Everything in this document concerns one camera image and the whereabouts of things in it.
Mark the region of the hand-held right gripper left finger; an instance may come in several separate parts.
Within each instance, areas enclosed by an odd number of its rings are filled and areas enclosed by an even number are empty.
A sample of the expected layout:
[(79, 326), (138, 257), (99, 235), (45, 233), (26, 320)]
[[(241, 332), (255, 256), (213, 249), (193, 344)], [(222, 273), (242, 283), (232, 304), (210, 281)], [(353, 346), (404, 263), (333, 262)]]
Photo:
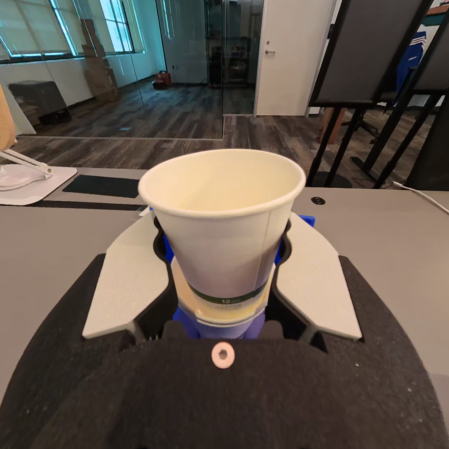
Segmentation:
[(137, 340), (161, 334), (177, 310), (177, 292), (156, 216), (143, 216), (107, 249), (82, 336), (126, 330)]

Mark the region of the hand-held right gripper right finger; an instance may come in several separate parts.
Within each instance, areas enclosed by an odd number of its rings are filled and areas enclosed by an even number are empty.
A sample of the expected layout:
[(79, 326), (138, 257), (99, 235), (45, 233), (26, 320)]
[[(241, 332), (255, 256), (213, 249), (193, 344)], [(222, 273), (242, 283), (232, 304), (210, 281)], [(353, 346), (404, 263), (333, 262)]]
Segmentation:
[(311, 342), (317, 332), (352, 341), (362, 331), (340, 263), (332, 244), (291, 212), (283, 234), (286, 253), (272, 281), (279, 301), (305, 323), (299, 339)]

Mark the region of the blue plastic bin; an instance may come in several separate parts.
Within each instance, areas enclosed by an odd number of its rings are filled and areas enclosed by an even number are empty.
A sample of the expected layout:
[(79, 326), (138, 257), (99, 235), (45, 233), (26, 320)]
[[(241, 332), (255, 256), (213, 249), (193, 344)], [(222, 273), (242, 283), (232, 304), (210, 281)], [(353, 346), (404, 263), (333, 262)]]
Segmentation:
[[(171, 249), (170, 243), (167, 240), (164, 232), (162, 232), (161, 237), (157, 237), (156, 241), (159, 246), (159, 250), (162, 254), (164, 254), (165, 259), (168, 262), (172, 262), (172, 259), (174, 257), (174, 253)], [(194, 318), (189, 317), (184, 311), (181, 310), (180, 307), (177, 308), (176, 312), (172, 316), (173, 321), (179, 322), (183, 325), (184, 330), (186, 331), (187, 335), (191, 339), (200, 339), (200, 335), (195, 329), (192, 320)], [(258, 335), (261, 332), (261, 329), (265, 323), (265, 311), (262, 311), (261, 314), (255, 318), (250, 328), (246, 331), (246, 333), (243, 335), (243, 340), (254, 340), (258, 337)]]

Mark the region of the green-striped white paper cup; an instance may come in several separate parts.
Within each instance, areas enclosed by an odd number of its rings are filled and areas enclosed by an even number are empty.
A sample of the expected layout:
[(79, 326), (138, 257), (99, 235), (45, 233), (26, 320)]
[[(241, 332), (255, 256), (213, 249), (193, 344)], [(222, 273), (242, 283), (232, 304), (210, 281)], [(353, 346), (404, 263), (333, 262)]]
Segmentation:
[(181, 268), (173, 257), (171, 271), (178, 296), (178, 306), (199, 323), (211, 327), (236, 326), (259, 316), (268, 305), (276, 265), (272, 265), (265, 287), (253, 298), (240, 303), (216, 304), (197, 296), (188, 285)]
[(225, 307), (265, 289), (305, 184), (300, 165), (282, 155), (216, 149), (154, 166), (138, 192), (194, 295)]

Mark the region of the black monitor floor stand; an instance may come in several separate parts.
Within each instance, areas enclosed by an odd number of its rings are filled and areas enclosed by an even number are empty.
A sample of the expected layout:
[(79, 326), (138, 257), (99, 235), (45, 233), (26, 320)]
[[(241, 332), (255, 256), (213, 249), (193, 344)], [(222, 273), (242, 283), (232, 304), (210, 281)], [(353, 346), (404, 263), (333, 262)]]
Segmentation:
[[(429, 95), (424, 103), (424, 105), (419, 110), (415, 121), (406, 136), (403, 138), (401, 144), (397, 147), (394, 154), (391, 156), (390, 160), (385, 164), (382, 171), (377, 174), (372, 171), (374, 162), (367, 156), (366, 160), (362, 161), (356, 156), (351, 157), (351, 161), (371, 180), (373, 181), (372, 188), (381, 188), (383, 184), (388, 180), (388, 178), (393, 174), (396, 166), (403, 157), (404, 153), (409, 149), (413, 140), (418, 135), (427, 118), (434, 113), (436, 110), (436, 105), (442, 97), (438, 95)], [(370, 109), (356, 108), (353, 111), (351, 120), (348, 122), (343, 122), (342, 126), (347, 126), (344, 136), (342, 137), (339, 149), (334, 156), (334, 161), (329, 171), (318, 171), (319, 166), (324, 157), (324, 152), (328, 146), (328, 141), (330, 135), (333, 131), (335, 122), (339, 116), (341, 108), (334, 108), (334, 112), (330, 118), (328, 127), (325, 131), (322, 142), (318, 149), (317, 155), (312, 161), (312, 165), (309, 171), (309, 176), (307, 180), (307, 185), (309, 187), (335, 187), (335, 188), (352, 188), (352, 183), (346, 177), (338, 174), (341, 162), (345, 156), (345, 153), (351, 142), (351, 131), (355, 125), (358, 118), (363, 118), (367, 111)], [(369, 153), (374, 159), (378, 159), (380, 153), (385, 149), (387, 142), (390, 140), (392, 134), (397, 128), (402, 116), (405, 112), (405, 108), (396, 107), (389, 115), (381, 132), (379, 132), (379, 137), (374, 143), (372, 143), (372, 148)]]

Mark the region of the black office chair base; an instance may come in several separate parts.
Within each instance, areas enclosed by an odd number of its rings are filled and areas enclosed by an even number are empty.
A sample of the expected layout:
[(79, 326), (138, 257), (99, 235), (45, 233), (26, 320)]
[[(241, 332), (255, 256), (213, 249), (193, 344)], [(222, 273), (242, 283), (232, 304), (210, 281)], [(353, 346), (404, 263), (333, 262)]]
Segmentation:
[(376, 139), (379, 137), (379, 130), (376, 127), (366, 122), (363, 118), (358, 118), (357, 121), (355, 122), (353, 130), (351, 131), (350, 138), (352, 138), (354, 133), (357, 132), (359, 128), (363, 129), (373, 137), (371, 143), (374, 143)]

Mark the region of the dark low cabinet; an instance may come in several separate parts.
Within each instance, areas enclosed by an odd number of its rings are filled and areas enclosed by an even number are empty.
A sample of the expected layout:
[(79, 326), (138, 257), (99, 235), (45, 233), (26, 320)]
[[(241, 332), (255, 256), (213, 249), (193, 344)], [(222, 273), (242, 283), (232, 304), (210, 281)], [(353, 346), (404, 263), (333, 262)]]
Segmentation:
[(70, 122), (72, 116), (54, 81), (26, 80), (8, 85), (13, 97), (22, 99), (26, 106), (34, 107), (42, 125)]

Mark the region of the stacked cardboard boxes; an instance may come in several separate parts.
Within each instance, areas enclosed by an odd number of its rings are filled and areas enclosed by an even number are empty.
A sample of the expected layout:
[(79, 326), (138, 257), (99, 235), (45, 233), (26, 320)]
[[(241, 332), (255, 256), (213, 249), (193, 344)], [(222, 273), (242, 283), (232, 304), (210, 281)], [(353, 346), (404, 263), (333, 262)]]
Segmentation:
[(90, 91), (98, 102), (118, 102), (120, 93), (114, 71), (96, 34), (93, 20), (82, 18), (80, 23), (86, 42), (82, 44), (86, 64), (84, 73)]

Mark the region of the white door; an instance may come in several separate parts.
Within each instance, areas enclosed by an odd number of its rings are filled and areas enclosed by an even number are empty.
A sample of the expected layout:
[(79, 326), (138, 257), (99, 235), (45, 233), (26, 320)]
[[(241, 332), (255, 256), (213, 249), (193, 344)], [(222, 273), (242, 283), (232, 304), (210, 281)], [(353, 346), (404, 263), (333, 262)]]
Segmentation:
[[(267, 0), (262, 14), (255, 116), (307, 116), (338, 1)], [(276, 51), (265, 54), (266, 41)]]

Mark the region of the dark shelving unit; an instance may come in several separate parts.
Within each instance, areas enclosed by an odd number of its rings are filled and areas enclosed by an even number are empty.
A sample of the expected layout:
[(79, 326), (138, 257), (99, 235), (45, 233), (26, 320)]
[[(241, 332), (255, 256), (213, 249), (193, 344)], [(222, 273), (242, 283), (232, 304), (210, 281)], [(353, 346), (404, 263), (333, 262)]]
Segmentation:
[(207, 85), (244, 88), (249, 85), (250, 38), (206, 37)]

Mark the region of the blue jacket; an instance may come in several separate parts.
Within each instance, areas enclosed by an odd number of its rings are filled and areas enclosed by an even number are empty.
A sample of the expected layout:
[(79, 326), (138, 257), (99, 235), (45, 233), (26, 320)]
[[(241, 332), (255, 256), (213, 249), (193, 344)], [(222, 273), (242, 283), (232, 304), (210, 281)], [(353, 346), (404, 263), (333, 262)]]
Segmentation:
[(396, 68), (396, 96), (392, 102), (393, 105), (396, 105), (399, 101), (409, 77), (418, 67), (424, 54), (426, 40), (426, 31), (416, 32), (402, 58), (400, 59), (400, 62)]

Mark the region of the black easel signboard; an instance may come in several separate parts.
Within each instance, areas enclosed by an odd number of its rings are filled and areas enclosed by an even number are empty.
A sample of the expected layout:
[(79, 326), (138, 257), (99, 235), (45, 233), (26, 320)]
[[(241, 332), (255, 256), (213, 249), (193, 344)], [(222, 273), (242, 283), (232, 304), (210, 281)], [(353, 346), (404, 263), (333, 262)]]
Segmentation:
[(429, 0), (342, 1), (308, 105), (376, 105), (431, 4)]

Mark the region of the wooden table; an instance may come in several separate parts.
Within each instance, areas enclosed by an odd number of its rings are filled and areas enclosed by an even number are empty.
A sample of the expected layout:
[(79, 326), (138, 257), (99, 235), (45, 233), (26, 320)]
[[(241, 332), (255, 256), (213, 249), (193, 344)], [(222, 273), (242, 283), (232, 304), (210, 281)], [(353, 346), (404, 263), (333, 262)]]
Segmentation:
[(449, 2), (443, 2), (438, 6), (430, 8), (422, 21), (424, 26), (439, 26), (441, 25), (444, 16), (449, 8)]

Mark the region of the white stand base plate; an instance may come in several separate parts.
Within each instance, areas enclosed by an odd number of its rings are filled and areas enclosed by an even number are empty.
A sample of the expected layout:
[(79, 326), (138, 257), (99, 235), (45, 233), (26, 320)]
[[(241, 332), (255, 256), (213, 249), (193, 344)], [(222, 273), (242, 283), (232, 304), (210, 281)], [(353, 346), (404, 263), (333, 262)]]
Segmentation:
[(0, 204), (27, 206), (46, 198), (73, 178), (75, 167), (51, 167), (12, 149), (1, 151), (1, 158), (11, 161), (0, 167)]

